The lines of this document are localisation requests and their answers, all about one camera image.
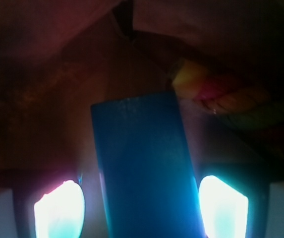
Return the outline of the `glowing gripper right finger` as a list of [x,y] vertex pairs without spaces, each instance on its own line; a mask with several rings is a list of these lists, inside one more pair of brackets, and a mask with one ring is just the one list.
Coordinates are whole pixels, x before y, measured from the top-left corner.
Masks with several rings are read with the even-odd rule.
[[201,164],[199,202],[208,238],[284,238],[284,165]]

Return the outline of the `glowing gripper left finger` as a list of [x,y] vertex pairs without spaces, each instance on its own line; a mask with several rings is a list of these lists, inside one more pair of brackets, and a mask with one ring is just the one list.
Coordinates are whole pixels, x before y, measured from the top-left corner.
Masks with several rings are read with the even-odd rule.
[[0,238],[79,238],[84,213],[76,173],[0,171]]

